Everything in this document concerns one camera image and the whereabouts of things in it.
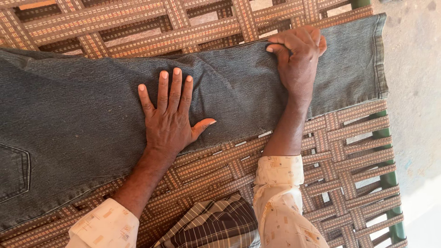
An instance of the woven cot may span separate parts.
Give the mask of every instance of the woven cot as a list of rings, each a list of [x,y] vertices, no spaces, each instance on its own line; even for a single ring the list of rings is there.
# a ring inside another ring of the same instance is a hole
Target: woven cot
[[[344,0],[273,0],[252,11],[248,0],[56,0],[21,10],[38,0],[0,0],[0,45],[55,53],[78,51],[88,58],[139,57],[218,49],[259,39],[270,31],[305,24],[327,27],[373,14],[370,5],[328,17]],[[190,18],[216,12],[218,20],[190,25]],[[159,28],[161,33],[133,35]],[[304,216],[330,247],[371,248],[391,239],[407,241],[394,177],[392,138],[384,100],[308,120],[302,141]],[[349,143],[361,134],[370,134]],[[257,161],[270,134],[220,144],[178,157],[155,189],[140,219],[138,247],[149,247],[195,202],[239,193],[253,199]],[[64,247],[67,231],[113,193],[124,178],[87,198],[0,233],[0,245]],[[387,215],[387,219],[366,223]],[[370,234],[390,231],[371,239]]]

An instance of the green metal frame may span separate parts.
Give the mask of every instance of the green metal frame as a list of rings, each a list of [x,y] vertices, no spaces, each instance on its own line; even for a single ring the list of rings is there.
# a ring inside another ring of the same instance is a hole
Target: green metal frame
[[[370,0],[352,0],[351,1],[351,8],[352,9],[356,9],[356,8],[360,8],[366,5],[370,4]],[[383,110],[380,111],[378,113],[375,114],[371,114],[369,116],[370,119],[376,119],[382,116],[386,116],[387,115],[387,110]],[[380,139],[380,138],[385,138],[385,137],[389,137],[390,136],[390,129],[389,128],[385,128],[382,130],[378,130],[378,131],[374,131],[372,132],[372,136],[374,137],[374,139]],[[392,144],[388,144],[382,147],[377,147],[376,150],[384,150],[384,149],[388,149],[391,148]],[[386,166],[386,165],[391,165],[395,162],[394,159],[382,162],[378,164],[378,167],[382,167],[382,166]],[[381,175],[380,176],[380,184],[381,184],[381,188],[382,189],[386,189],[386,188],[390,188],[393,186],[397,186],[398,185],[398,180],[396,178],[396,172],[390,172],[388,174],[385,175]],[[393,218],[397,215],[402,214],[402,210],[401,210],[401,206],[395,207],[393,209],[390,209],[388,211],[386,211],[386,217],[387,219]],[[402,222],[396,223],[393,226],[389,227],[389,233],[390,233],[390,238],[392,241],[392,244],[397,244],[403,240],[406,239],[406,234],[404,232],[404,225]]]

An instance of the denim jeans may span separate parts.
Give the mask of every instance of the denim jeans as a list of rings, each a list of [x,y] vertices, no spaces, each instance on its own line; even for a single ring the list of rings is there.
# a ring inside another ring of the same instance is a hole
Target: denim jeans
[[[322,30],[328,50],[308,117],[387,96],[384,22],[380,14]],[[146,145],[137,85],[156,102],[161,70],[193,76],[192,125],[217,120],[181,154],[274,129],[287,92],[268,44],[98,60],[1,48],[0,231],[129,174]]]

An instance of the checkered cloth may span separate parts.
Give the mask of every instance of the checkered cloth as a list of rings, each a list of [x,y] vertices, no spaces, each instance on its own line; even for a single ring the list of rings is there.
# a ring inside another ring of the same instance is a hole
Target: checkered cloth
[[[160,248],[258,248],[253,208],[240,195],[196,203],[156,244]]]

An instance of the shirt sleeve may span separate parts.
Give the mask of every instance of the shirt sleeve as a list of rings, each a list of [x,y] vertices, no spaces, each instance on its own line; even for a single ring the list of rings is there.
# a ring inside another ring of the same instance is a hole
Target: shirt sleeve
[[[303,181],[300,155],[259,159],[253,207],[262,248],[329,248],[319,231],[302,216]]]
[[[138,218],[109,198],[70,228],[66,248],[135,248],[138,227]]]

